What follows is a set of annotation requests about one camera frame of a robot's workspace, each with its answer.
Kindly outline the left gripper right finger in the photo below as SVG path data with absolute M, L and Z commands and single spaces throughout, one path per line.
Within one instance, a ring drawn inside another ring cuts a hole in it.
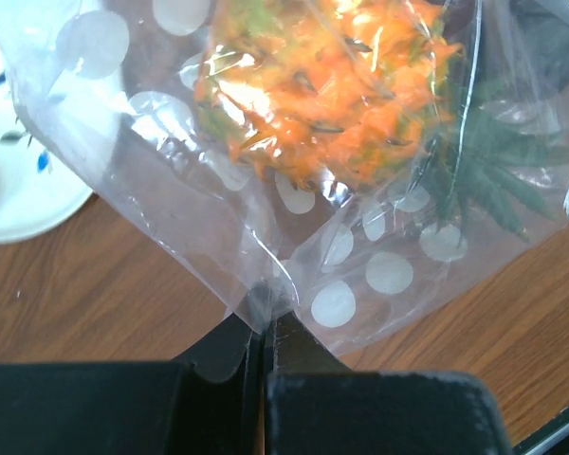
M 509 454 L 496 400 L 473 375 L 356 372 L 288 313 L 265 334 L 267 454 Z

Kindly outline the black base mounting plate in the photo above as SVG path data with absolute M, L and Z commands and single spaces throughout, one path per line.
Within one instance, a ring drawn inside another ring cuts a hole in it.
M 513 447 L 517 455 L 569 455 L 569 407 Z

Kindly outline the orange fake carrot bunch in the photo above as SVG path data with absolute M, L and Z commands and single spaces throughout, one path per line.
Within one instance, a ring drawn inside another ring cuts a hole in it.
M 517 171 L 567 164 L 569 146 L 487 111 L 510 79 L 450 21 L 440 1 L 220 1 L 194 88 L 202 133 L 295 189 L 404 181 L 439 227 L 479 209 L 524 237 L 518 207 L 555 212 Z

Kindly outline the cream and blue plate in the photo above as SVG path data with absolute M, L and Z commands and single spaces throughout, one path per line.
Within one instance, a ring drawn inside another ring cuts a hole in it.
M 66 221 L 93 191 L 33 138 L 12 104 L 0 51 L 0 245 Z

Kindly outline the clear zip top bag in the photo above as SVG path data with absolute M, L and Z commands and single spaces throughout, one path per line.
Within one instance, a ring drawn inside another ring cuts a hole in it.
M 430 221 L 422 187 L 295 189 L 202 133 L 194 88 L 220 1 L 0 1 L 17 117 L 249 327 L 292 313 L 332 353 L 368 345 L 469 290 L 569 224 L 569 163 L 520 168 L 554 219 L 519 237 L 472 209 Z M 569 146 L 569 1 L 440 1 L 451 37 L 508 77 L 487 111 Z

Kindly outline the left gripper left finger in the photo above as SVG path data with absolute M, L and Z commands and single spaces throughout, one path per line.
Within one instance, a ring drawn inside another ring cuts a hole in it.
M 0 364 L 0 454 L 250 454 L 262 348 L 231 316 L 171 360 Z

